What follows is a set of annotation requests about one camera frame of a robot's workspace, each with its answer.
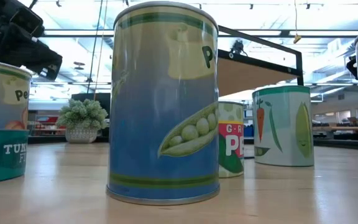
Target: green pea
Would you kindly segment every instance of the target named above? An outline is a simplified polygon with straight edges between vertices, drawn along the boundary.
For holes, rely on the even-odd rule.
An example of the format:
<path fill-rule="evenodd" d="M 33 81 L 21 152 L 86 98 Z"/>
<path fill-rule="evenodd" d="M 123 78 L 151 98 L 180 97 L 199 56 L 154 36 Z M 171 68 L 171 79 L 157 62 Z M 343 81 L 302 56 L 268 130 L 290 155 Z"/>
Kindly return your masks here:
<path fill-rule="evenodd" d="M 181 136 L 175 136 L 169 141 L 169 146 L 176 146 L 183 142 L 183 138 Z"/>
<path fill-rule="evenodd" d="M 209 124 L 205 118 L 201 118 L 197 121 L 196 128 L 198 133 L 202 136 L 209 133 Z"/>
<path fill-rule="evenodd" d="M 210 113 L 207 117 L 209 130 L 213 130 L 216 127 L 216 117 L 214 114 Z"/>
<path fill-rule="evenodd" d="M 181 131 L 181 137 L 185 141 L 190 141 L 195 138 L 198 138 L 198 132 L 197 132 L 196 126 L 191 124 L 191 125 L 188 125 L 185 128 L 183 128 L 183 130 Z"/>

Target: teal label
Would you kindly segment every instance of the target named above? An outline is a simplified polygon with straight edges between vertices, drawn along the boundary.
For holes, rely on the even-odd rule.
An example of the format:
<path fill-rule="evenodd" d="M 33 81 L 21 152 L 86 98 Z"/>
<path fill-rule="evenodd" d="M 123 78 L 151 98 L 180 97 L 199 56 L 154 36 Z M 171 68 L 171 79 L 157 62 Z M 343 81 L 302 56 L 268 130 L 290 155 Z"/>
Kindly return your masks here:
<path fill-rule="evenodd" d="M 0 180 L 24 174 L 28 131 L 0 131 Z"/>

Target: carrot illustration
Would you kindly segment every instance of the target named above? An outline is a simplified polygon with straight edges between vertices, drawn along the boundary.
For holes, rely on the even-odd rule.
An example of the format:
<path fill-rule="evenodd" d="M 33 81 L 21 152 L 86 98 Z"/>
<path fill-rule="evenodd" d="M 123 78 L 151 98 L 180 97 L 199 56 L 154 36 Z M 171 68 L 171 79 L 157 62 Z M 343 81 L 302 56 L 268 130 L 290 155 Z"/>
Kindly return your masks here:
<path fill-rule="evenodd" d="M 256 110 L 256 118 L 257 118 L 257 124 L 258 124 L 258 133 L 259 133 L 259 141 L 262 142 L 262 134 L 264 130 L 264 119 L 265 119 L 265 110 L 261 108 L 261 104 L 264 101 L 259 99 L 256 104 L 258 105 L 258 109 Z"/>

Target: wooden table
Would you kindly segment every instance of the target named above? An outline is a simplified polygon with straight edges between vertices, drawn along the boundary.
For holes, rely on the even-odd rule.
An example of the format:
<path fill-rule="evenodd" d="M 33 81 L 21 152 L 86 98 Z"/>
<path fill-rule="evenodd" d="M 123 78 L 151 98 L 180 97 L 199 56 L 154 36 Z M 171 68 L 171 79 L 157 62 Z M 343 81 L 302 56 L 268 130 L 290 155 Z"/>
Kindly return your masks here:
<path fill-rule="evenodd" d="M 358 150 L 315 147 L 315 157 L 315 168 L 246 160 L 217 197 L 159 207 L 105 194 L 108 144 L 33 145 L 25 177 L 0 182 L 0 223 L 358 223 Z"/>

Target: pea illustration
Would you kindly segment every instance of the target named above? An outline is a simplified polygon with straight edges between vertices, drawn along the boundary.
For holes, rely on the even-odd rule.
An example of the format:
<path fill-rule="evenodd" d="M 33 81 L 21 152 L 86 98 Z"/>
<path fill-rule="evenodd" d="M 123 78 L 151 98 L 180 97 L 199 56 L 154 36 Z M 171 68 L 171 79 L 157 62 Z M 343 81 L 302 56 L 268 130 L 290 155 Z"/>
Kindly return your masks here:
<path fill-rule="evenodd" d="M 218 102 L 212 103 L 176 125 L 164 137 L 157 157 L 189 156 L 208 145 L 218 133 L 217 119 L 214 115 L 217 107 Z"/>
<path fill-rule="evenodd" d="M 190 141 L 193 140 L 195 138 L 198 138 L 198 132 L 197 129 L 194 125 L 188 125 L 185 128 L 183 128 L 183 130 L 181 131 L 181 137 L 185 140 L 185 141 Z"/>
<path fill-rule="evenodd" d="M 208 115 L 208 124 L 209 124 L 209 130 L 213 130 L 216 127 L 216 117 L 214 114 L 210 113 Z"/>
<path fill-rule="evenodd" d="M 169 146 L 176 146 L 183 142 L 183 138 L 181 136 L 175 136 L 169 141 Z"/>
<path fill-rule="evenodd" d="M 209 124 L 205 118 L 201 118 L 197 121 L 196 128 L 198 133 L 202 136 L 209 133 Z"/>

